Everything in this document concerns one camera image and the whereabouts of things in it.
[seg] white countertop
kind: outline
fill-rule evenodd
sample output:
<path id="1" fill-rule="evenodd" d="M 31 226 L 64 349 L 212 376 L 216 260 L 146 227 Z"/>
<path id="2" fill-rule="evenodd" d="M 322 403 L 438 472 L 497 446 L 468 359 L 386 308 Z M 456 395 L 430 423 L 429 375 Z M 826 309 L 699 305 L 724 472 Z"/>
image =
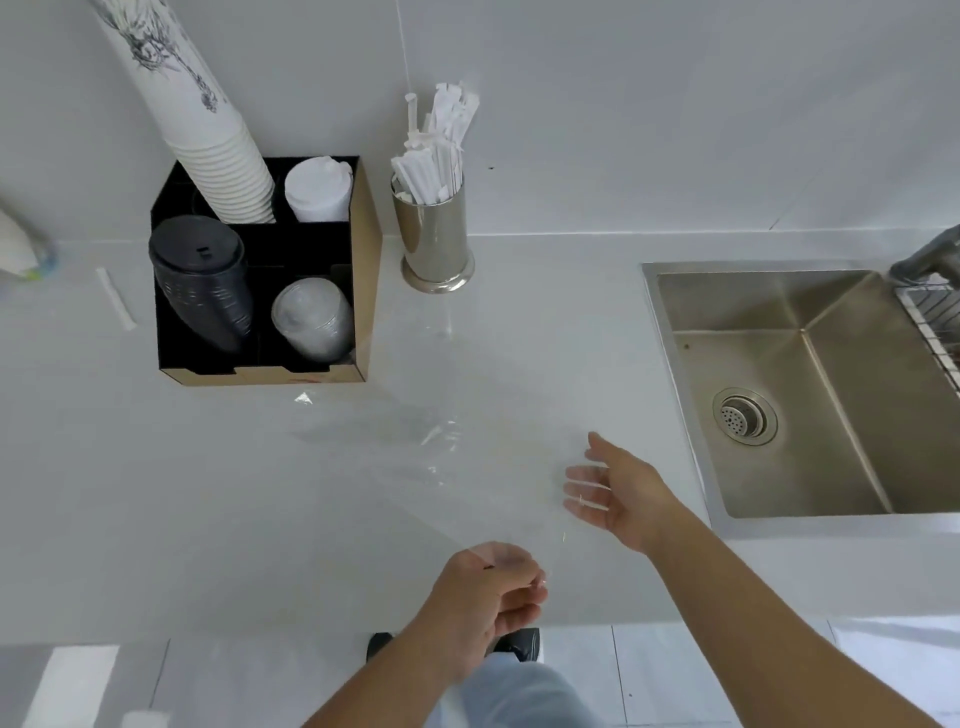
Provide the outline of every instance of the white countertop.
<path id="1" fill-rule="evenodd" d="M 146 245 L 65 246 L 48 280 L 0 287 L 0 643 L 396 628 L 489 538 L 548 568 L 545 622 L 675 619 L 643 557 L 560 507 L 595 428 L 706 518 L 639 264 L 889 260 L 930 236 L 471 238 L 475 278 L 436 297 L 388 239 L 371 383 L 306 388 L 180 386 L 156 369 Z M 960 610 L 958 537 L 733 546 L 811 615 Z"/>

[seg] dish rack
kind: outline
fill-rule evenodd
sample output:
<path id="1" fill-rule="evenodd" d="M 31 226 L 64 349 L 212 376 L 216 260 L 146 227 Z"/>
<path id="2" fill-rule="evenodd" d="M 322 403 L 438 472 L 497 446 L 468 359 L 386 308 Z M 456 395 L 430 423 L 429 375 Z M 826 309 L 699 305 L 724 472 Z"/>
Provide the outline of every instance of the dish rack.
<path id="1" fill-rule="evenodd" d="M 897 298 L 960 396 L 960 291 L 942 284 L 905 286 Z"/>

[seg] plastic wrap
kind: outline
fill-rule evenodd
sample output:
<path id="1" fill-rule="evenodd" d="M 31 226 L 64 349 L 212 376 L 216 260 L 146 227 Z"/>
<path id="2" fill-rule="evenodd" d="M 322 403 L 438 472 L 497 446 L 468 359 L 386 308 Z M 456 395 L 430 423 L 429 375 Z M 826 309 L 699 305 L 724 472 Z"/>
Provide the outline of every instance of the plastic wrap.
<path id="1" fill-rule="evenodd" d="M 564 432 L 569 449 L 556 452 L 544 403 L 458 335 L 448 298 L 418 294 L 378 314 L 370 381 L 297 392 L 294 434 L 348 487 L 373 489 L 462 547 L 517 544 L 549 569 L 576 527 L 561 485 L 584 434 Z"/>

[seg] black plastic lid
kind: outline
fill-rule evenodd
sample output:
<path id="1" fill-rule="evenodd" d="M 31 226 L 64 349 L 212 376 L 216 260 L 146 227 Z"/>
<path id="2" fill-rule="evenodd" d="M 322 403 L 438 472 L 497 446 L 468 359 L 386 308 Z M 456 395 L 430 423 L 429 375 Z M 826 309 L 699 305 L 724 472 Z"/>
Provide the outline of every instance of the black plastic lid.
<path id="1" fill-rule="evenodd" d="M 240 236 L 212 217 L 171 217 L 150 236 L 150 258 L 184 273 L 219 273 L 242 256 Z"/>

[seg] sink drain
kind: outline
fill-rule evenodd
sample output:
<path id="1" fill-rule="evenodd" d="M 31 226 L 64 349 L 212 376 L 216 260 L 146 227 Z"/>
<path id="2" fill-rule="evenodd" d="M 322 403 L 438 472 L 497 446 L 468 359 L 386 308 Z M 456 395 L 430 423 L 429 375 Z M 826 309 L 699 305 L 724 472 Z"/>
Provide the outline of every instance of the sink drain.
<path id="1" fill-rule="evenodd" d="M 713 419 L 727 437 L 744 445 L 766 445 L 777 434 L 777 413 L 749 389 L 731 387 L 713 398 Z"/>

